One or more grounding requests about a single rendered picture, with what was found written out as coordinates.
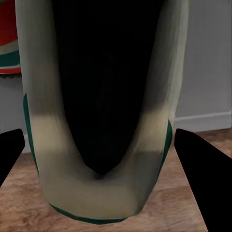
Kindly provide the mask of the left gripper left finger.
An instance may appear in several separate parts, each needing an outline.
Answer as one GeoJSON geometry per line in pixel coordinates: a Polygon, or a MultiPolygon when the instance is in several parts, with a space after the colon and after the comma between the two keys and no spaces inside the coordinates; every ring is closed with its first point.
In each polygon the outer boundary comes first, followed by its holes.
{"type": "Polygon", "coordinates": [[[0,134],[0,187],[25,147],[21,129],[0,134]]]}

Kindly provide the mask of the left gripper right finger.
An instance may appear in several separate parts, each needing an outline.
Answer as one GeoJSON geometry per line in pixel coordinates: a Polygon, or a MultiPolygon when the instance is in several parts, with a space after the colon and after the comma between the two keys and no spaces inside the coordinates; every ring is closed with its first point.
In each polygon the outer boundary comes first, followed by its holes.
{"type": "Polygon", "coordinates": [[[232,159],[187,130],[174,146],[208,231],[232,232],[232,159]]]}

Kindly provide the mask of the gym shoe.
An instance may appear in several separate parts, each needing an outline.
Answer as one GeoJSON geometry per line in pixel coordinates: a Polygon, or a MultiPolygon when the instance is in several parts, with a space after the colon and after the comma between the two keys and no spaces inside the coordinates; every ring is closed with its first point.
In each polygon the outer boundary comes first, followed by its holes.
{"type": "Polygon", "coordinates": [[[15,0],[0,0],[0,77],[22,77],[15,0]]]}
{"type": "Polygon", "coordinates": [[[138,215],[172,142],[189,0],[15,0],[43,199],[87,224],[138,215]]]}

